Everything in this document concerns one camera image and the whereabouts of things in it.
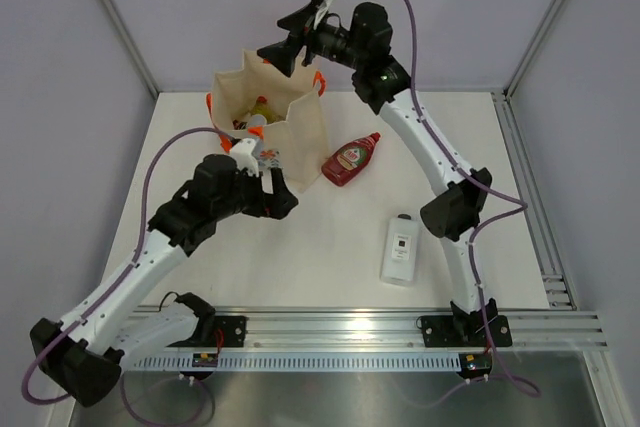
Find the white label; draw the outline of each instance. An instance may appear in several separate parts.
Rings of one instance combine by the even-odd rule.
[[[411,236],[407,234],[395,234],[393,236],[393,248],[391,258],[393,260],[409,260],[411,252]]]

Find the bottle label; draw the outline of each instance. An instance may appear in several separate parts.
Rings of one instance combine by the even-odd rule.
[[[349,147],[338,154],[337,161],[347,170],[357,168],[367,158],[367,151],[363,147]]]

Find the white table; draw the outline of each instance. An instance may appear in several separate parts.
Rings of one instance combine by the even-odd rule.
[[[491,171],[493,187],[517,195],[490,95],[423,93],[420,97],[456,149],[472,165]],[[154,153],[177,132],[210,125],[204,98],[204,93],[160,95],[105,276],[134,246],[142,179]],[[416,218],[434,197],[417,162],[355,94],[328,92],[322,103],[332,151],[371,132],[382,134],[367,169],[342,188],[320,176],[282,221],[236,215],[220,222],[216,235],[160,282],[145,305],[158,305],[165,292],[176,290],[227,307],[449,308],[451,284],[444,254],[424,227],[414,285],[399,287],[379,280],[388,220],[400,213]],[[174,144],[152,178],[149,215],[193,176],[205,155],[220,151],[218,138],[208,133]],[[509,207],[490,197],[482,217]],[[524,216],[494,224],[477,243],[500,308],[548,309]]]

